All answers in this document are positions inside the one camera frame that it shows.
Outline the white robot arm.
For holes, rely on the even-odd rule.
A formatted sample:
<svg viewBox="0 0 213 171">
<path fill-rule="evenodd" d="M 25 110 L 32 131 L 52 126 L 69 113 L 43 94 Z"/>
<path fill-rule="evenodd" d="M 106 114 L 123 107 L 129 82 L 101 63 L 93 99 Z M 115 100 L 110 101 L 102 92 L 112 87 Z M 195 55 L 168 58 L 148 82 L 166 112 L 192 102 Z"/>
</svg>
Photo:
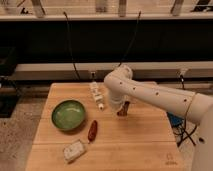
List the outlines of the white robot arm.
<svg viewBox="0 0 213 171">
<path fill-rule="evenodd" d="M 191 171 L 213 171 L 213 97 L 197 92 L 174 89 L 132 79 L 133 72 L 121 65 L 107 74 L 109 104 L 119 110 L 124 97 L 131 96 L 161 108 L 199 127 Z"/>
</svg>

